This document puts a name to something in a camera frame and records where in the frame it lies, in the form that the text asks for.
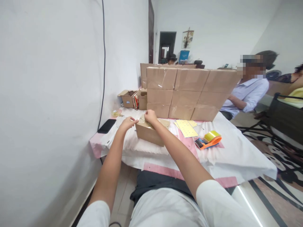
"white tablecloth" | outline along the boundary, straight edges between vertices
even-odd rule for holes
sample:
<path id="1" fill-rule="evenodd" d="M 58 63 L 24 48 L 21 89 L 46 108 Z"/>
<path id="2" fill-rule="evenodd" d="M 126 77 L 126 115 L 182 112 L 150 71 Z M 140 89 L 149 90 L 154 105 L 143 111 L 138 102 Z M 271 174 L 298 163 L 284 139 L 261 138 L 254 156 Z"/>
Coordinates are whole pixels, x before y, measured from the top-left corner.
<path id="1" fill-rule="evenodd" d="M 130 108 L 122 109 L 122 115 L 132 116 L 135 119 L 139 119 L 144 112 Z M 123 120 L 119 118 L 108 134 L 96 134 L 90 140 L 96 158 L 107 155 L 118 125 Z M 235 186 L 263 174 L 276 179 L 276 166 L 220 112 L 213 122 L 198 122 L 198 126 L 195 127 L 201 138 L 212 130 L 216 130 L 222 135 L 219 146 L 205 150 L 200 150 L 195 146 L 194 138 L 185 139 L 173 123 L 175 120 L 169 119 L 169 121 L 171 121 L 169 130 L 190 149 L 204 168 L 222 186 Z M 139 139 L 135 127 L 126 133 L 122 161 L 134 168 L 182 179 L 182 175 L 167 149 Z"/>

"white shirt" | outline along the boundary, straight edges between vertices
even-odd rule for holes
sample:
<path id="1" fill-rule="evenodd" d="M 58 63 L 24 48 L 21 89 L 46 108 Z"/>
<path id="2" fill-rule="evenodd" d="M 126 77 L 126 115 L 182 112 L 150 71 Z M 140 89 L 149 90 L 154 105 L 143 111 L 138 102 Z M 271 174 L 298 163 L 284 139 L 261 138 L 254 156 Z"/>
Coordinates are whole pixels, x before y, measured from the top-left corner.
<path id="1" fill-rule="evenodd" d="M 266 94 L 269 88 L 267 79 L 250 79 L 242 84 L 237 84 L 231 94 L 238 99 L 246 102 L 243 112 L 252 111 L 258 101 Z M 228 99 L 223 104 L 221 111 L 228 111 L 233 115 L 233 118 L 240 112 L 235 105 Z"/>
<path id="2" fill-rule="evenodd" d="M 129 227 L 259 226 L 255 218 L 215 180 L 200 184 L 198 205 L 188 196 L 169 188 L 146 192 L 133 210 Z M 92 203 L 78 227 L 108 227 L 110 210 L 104 201 Z"/>

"dark doorway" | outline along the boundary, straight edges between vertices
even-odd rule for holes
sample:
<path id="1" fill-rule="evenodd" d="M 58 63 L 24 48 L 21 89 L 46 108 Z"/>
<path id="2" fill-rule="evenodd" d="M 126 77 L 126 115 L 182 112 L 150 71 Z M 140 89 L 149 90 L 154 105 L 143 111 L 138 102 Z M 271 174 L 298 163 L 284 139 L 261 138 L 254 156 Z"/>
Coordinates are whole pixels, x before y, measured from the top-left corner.
<path id="1" fill-rule="evenodd" d="M 174 53 L 177 32 L 160 32 L 159 64 L 166 64 L 168 58 Z"/>
<path id="2" fill-rule="evenodd" d="M 148 63 L 154 63 L 154 9 L 151 0 L 148 1 Z"/>

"person's hand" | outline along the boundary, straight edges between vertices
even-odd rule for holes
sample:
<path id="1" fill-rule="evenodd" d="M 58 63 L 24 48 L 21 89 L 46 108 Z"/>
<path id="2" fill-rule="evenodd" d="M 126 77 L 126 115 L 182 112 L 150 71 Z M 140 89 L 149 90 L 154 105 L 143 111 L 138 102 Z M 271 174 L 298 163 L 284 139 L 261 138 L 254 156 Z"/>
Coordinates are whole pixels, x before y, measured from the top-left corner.
<path id="1" fill-rule="evenodd" d="M 126 132 L 128 129 L 130 129 L 131 127 L 133 127 L 135 124 L 137 124 L 139 122 L 139 120 L 135 120 L 132 117 L 127 117 L 122 124 L 119 127 L 119 130 Z"/>
<path id="2" fill-rule="evenodd" d="M 157 116 L 153 110 L 147 110 L 144 114 L 144 118 L 151 124 L 158 122 Z"/>
<path id="3" fill-rule="evenodd" d="M 230 101 L 232 101 L 232 100 L 234 100 L 234 99 L 235 99 L 235 97 L 236 97 L 236 96 L 234 96 L 234 95 L 230 94 L 230 95 L 228 96 L 228 98 L 227 98 L 227 99 L 229 99 Z"/>

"rug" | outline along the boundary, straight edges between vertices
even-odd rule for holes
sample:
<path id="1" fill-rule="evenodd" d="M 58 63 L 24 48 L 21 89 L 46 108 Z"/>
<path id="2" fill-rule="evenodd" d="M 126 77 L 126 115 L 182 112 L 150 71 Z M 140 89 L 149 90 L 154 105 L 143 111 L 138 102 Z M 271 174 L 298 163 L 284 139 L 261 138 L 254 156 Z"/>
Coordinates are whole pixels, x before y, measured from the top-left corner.
<path id="1" fill-rule="evenodd" d="M 243 135 L 278 168 L 276 180 L 264 175 L 249 181 L 250 185 L 279 226 L 302 226 L 303 153 L 267 132 L 250 130 Z"/>

